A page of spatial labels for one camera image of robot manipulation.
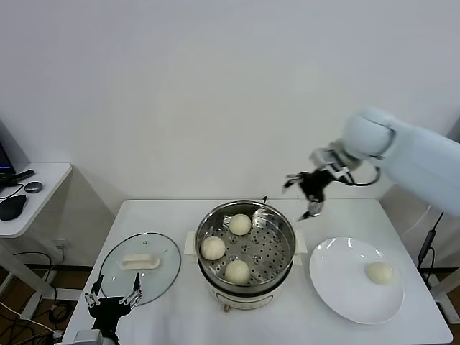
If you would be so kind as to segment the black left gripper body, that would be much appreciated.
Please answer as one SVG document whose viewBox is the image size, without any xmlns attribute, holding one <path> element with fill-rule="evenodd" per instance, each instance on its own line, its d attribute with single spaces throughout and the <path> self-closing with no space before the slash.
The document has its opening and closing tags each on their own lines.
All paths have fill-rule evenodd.
<svg viewBox="0 0 460 345">
<path fill-rule="evenodd" d="M 88 309 L 94 318 L 93 329 L 116 330 L 119 319 L 131 312 L 131 306 L 122 302 L 122 297 L 102 298 L 98 305 Z"/>
</svg>

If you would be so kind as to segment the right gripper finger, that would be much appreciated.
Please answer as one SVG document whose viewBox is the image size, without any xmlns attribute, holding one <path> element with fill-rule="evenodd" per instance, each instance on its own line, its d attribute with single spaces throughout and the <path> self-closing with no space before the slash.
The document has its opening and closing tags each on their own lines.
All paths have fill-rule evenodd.
<svg viewBox="0 0 460 345">
<path fill-rule="evenodd" d="M 320 216 L 322 208 L 323 208 L 323 201 L 317 201 L 317 200 L 309 201 L 307 211 L 302 216 L 300 216 L 297 219 L 297 221 L 304 221 L 306 219 Z"/>
<path fill-rule="evenodd" d="M 299 172 L 297 174 L 289 174 L 286 176 L 286 182 L 283 185 L 283 189 L 287 190 L 288 188 L 292 187 L 294 184 L 302 183 L 303 182 L 303 173 Z"/>
</svg>

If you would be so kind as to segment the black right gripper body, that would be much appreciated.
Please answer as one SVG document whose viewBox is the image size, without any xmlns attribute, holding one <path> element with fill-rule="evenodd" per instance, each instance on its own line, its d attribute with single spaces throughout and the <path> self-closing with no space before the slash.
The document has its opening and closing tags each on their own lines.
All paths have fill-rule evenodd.
<svg viewBox="0 0 460 345">
<path fill-rule="evenodd" d="M 334 181 L 327 170 L 315 170 L 303 173 L 303 193 L 308 200 L 324 200 L 325 188 Z"/>
</svg>

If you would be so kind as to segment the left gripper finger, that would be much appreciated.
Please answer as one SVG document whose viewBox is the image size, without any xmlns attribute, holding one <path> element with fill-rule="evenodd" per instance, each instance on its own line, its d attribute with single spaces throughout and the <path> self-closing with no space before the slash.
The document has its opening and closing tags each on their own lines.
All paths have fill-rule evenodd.
<svg viewBox="0 0 460 345">
<path fill-rule="evenodd" d="M 97 281 L 95 281 L 94 284 L 92 285 L 90 292 L 84 294 L 84 297 L 85 297 L 85 300 L 88 306 L 96 306 L 100 304 L 99 299 L 98 299 L 98 294 L 101 290 L 101 284 L 103 282 L 103 279 L 104 279 L 104 276 L 100 275 Z"/>
<path fill-rule="evenodd" d="M 141 282 L 139 273 L 136 274 L 134 284 L 130 294 L 121 299 L 122 305 L 128 305 L 130 308 L 135 307 L 142 298 Z"/>
</svg>

